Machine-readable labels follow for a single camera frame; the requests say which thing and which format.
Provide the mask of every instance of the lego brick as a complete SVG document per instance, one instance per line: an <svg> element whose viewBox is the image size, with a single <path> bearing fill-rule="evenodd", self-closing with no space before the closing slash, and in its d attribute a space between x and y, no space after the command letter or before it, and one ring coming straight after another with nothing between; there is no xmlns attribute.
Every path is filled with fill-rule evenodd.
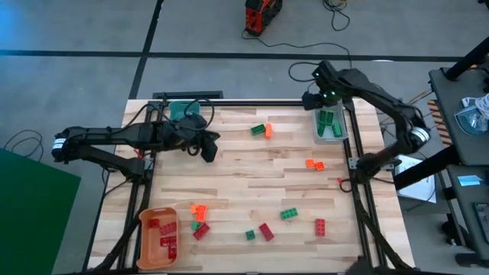
<svg viewBox="0 0 489 275"><path fill-rule="evenodd" d="M326 111L319 111L318 122L323 124L326 123Z"/></svg>
<svg viewBox="0 0 489 275"><path fill-rule="evenodd" d="M149 228L159 228L160 227L160 220L157 218L152 218L151 220L149 220L147 222L147 226L149 226Z"/></svg>
<svg viewBox="0 0 489 275"><path fill-rule="evenodd" d="M207 214L207 205L199 205L199 208L197 209L196 220L198 222L205 222L206 214Z"/></svg>
<svg viewBox="0 0 489 275"><path fill-rule="evenodd" d="M250 240L253 240L254 238L255 238L255 236L254 236L253 230L246 231L246 240L250 241Z"/></svg>
<svg viewBox="0 0 489 275"><path fill-rule="evenodd" d="M316 171L321 171L324 170L324 163L319 161L317 163L314 163L314 167L316 168Z"/></svg>
<svg viewBox="0 0 489 275"><path fill-rule="evenodd" d="M265 237L266 241L270 241L275 237L274 233L272 233L272 231L268 228L268 225L266 223L260 225L258 228L260 229L261 234L263 234L263 236Z"/></svg>
<svg viewBox="0 0 489 275"><path fill-rule="evenodd" d="M198 209L199 209L199 205L191 205L190 206L190 213L196 214Z"/></svg>
<svg viewBox="0 0 489 275"><path fill-rule="evenodd" d="M251 134L256 135L256 134L261 134L264 133L267 129L265 128L265 125L258 125L256 127L253 127L251 129Z"/></svg>
<svg viewBox="0 0 489 275"><path fill-rule="evenodd" d="M176 259L176 245L172 245L168 247L168 258Z"/></svg>
<svg viewBox="0 0 489 275"><path fill-rule="evenodd" d="M326 125L323 123L318 124L318 136L322 137L324 135L324 130L326 129Z"/></svg>
<svg viewBox="0 0 489 275"><path fill-rule="evenodd" d="M270 123L267 123L267 125L265 126L265 138L272 138L272 125Z"/></svg>
<svg viewBox="0 0 489 275"><path fill-rule="evenodd" d="M160 238L160 246L176 245L176 236Z"/></svg>
<svg viewBox="0 0 489 275"><path fill-rule="evenodd" d="M200 240L204 235L209 231L210 227L204 222L203 224L200 225L199 229L197 231L193 232L193 237L195 237L198 240Z"/></svg>
<svg viewBox="0 0 489 275"><path fill-rule="evenodd" d="M323 218L316 219L316 236L324 237L326 232L325 221Z"/></svg>
<svg viewBox="0 0 489 275"><path fill-rule="evenodd" d="M342 136L342 129L339 127L338 123L331 125L331 129L333 130L333 135L335 138L340 138Z"/></svg>
<svg viewBox="0 0 489 275"><path fill-rule="evenodd" d="M331 126L333 124L333 118L335 117L334 112L326 112L326 120L325 120L325 125L326 126Z"/></svg>
<svg viewBox="0 0 489 275"><path fill-rule="evenodd" d="M200 222L192 222L192 225L190 226L192 230L196 231L200 227Z"/></svg>
<svg viewBox="0 0 489 275"><path fill-rule="evenodd" d="M306 160L306 167L307 168L313 168L314 167L314 160L313 159L307 159Z"/></svg>
<svg viewBox="0 0 489 275"><path fill-rule="evenodd" d="M171 222L160 227L160 235L166 235L176 231L176 222Z"/></svg>
<svg viewBox="0 0 489 275"><path fill-rule="evenodd" d="M288 219L288 218L296 217L298 214L299 213L297 212L297 209L292 208L292 209L283 210L280 213L280 216L282 217L282 219Z"/></svg>

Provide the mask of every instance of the orange lego brick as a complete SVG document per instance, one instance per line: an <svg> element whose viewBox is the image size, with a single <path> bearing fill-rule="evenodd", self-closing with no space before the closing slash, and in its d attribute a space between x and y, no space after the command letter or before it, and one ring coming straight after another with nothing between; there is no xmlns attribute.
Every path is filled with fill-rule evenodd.
<svg viewBox="0 0 489 275"><path fill-rule="evenodd" d="M267 125L265 125L265 138L272 138L272 125L270 123L267 123Z"/></svg>
<svg viewBox="0 0 489 275"><path fill-rule="evenodd" d="M324 170L324 163L321 161L319 161L318 163L315 163L314 166L316 167L316 171Z"/></svg>
<svg viewBox="0 0 489 275"><path fill-rule="evenodd" d="M196 220L198 222L205 222L207 214L207 205L199 205L199 209L197 210Z"/></svg>
<svg viewBox="0 0 489 275"><path fill-rule="evenodd" d="M199 205L190 205L190 213L196 214L197 210L199 210Z"/></svg>
<svg viewBox="0 0 489 275"><path fill-rule="evenodd" d="M313 168L314 167L314 160L313 159L307 159L306 160L306 167L307 168Z"/></svg>

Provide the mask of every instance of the metal frame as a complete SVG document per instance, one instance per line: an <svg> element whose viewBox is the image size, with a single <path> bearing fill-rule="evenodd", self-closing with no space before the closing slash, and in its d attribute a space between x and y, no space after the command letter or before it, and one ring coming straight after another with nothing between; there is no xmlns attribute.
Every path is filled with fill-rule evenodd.
<svg viewBox="0 0 489 275"><path fill-rule="evenodd" d="M153 97L158 98L159 96L160 95L158 93L155 93ZM302 102L299 99L297 99L297 100L246 100L246 99L245 100L226 100L226 99L219 99L219 100L213 100L212 102L213 102L214 106L297 106L297 107L302 107ZM157 103L160 105L161 108L164 108L167 105L166 101L163 101L163 102L158 101ZM359 133L359 129L358 129L358 122L357 122L357 119L355 117L355 107L353 106L352 102L347 102L345 104L345 106L346 106L346 108L349 112L349 115L350 115L351 126L352 126L352 134L353 134L353 137L355 139L355 146L357 148L358 156L361 156L363 154L363 147L361 144L361 138L360 138L360 133ZM154 110L148 110L148 112L146 114L145 121L151 120L151 115L153 114L153 111ZM162 119L160 114L158 114L157 119L158 120ZM351 147L349 144L349 138L347 138L343 141L343 147L345 149L345 162L348 163L348 158L352 157ZM157 152L151 151L151 159L152 159L152 161L156 161ZM348 168L348 173L351 177L353 170ZM143 205L143 207L145 207L145 208L147 208L148 204L149 204L149 196L151 194L151 184L152 184L152 174L151 174L150 181L145 186L145 190L144 190L144 195L147 196L147 198L148 198L146 200L146 205ZM371 191L371 187L369 184L366 184L364 187L365 187L365 195L366 195L366 199L367 199L367 203L368 203L369 215L370 215L370 217L372 217L373 223L378 227L379 223L378 223L378 219L377 219L377 213L375 211L374 197L373 197L373 193ZM134 210L136 209L136 200L138 197L138 189L139 189L139 185L133 184L133 186L131 188L131 195L129 197L128 214L126 215L125 229L127 229L129 221L131 221L132 218L134 218ZM360 196L358 185L356 185L356 184L352 185L351 189L352 189L352 195L354 197ZM99 212L97 214L97 220L96 220L96 223L94 224L94 228L92 230L92 237L91 237L91 241L89 243L89 247L87 249L86 259L85 259L85 263L83 265L82 273L88 271L87 270L88 262L89 262L90 254L92 252L92 246L93 246L93 242L95 239L96 229L97 229L98 223L99 223L100 213L102 211L102 205L103 205L103 199L100 203ZM372 267L373 263L372 263L372 258L371 258L370 247L368 245L368 237L367 237L367 232L365 230L365 224L360 220L359 217L360 217L361 213L359 213L357 211L356 207L355 207L355 212L356 212L356 216L357 216L358 232L360 235L360 243L361 243L361 248L362 248L362 252L363 252L363 255L361 255L361 257L365 257L368 260L368 263L370 264L370 266ZM379 264L381 266L387 266L387 261L386 261L386 257L385 257L384 252L382 251L379 244L377 243L377 240L374 240L374 243L376 244L377 257L379 259ZM140 247L140 245L141 245L141 227L138 226L138 234L136 236L136 242L134 245L134 256L132 259L131 267L125 267L126 258L127 258L127 247L126 247L118 259L116 269L110 270L110 271L106 270L104 272L104 274L139 273L139 270L136 266L136 261L139 258L139 253L140 253L139 247ZM168 274L181 275L181 273L168 273ZM337 274L337 273L309 273L309 274Z"/></svg>

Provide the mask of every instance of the green mat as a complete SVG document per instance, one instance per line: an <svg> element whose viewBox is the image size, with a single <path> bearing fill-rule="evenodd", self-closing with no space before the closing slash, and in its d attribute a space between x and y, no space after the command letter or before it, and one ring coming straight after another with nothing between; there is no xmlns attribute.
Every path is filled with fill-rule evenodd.
<svg viewBox="0 0 489 275"><path fill-rule="evenodd" d="M51 274L80 178L0 149L0 274Z"/></svg>

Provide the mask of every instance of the green lego brick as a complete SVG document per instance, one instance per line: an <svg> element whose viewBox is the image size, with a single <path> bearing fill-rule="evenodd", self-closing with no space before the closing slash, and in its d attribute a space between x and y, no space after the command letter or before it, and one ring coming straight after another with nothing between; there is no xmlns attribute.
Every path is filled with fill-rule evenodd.
<svg viewBox="0 0 489 275"><path fill-rule="evenodd" d="M246 231L246 240L247 241L250 241L250 240L253 240L253 239L254 239L254 231L253 230Z"/></svg>
<svg viewBox="0 0 489 275"><path fill-rule="evenodd" d="M265 132L265 125L258 125L256 127L253 127L251 129L251 134L256 135L256 134L261 134Z"/></svg>
<svg viewBox="0 0 489 275"><path fill-rule="evenodd" d="M200 227L200 222L192 222L192 230L196 231Z"/></svg>
<svg viewBox="0 0 489 275"><path fill-rule="evenodd" d="M298 214L299 213L297 212L297 209L292 208L292 209L283 210L280 213L280 216L282 217L282 219L288 219L288 218L293 218L293 217L297 216Z"/></svg>
<svg viewBox="0 0 489 275"><path fill-rule="evenodd" d="M331 129L333 130L333 135L335 138L340 138L342 136L342 129L339 127L338 123L331 125Z"/></svg>
<svg viewBox="0 0 489 275"><path fill-rule="evenodd" d="M334 112L326 112L326 120L325 120L326 126L331 126L333 124L334 117L335 117Z"/></svg>
<svg viewBox="0 0 489 275"><path fill-rule="evenodd" d="M326 128L325 124L323 124L323 123L318 124L318 136L322 137L322 135L324 134L325 128Z"/></svg>
<svg viewBox="0 0 489 275"><path fill-rule="evenodd" d="M319 123L326 123L326 111L319 111L318 122Z"/></svg>

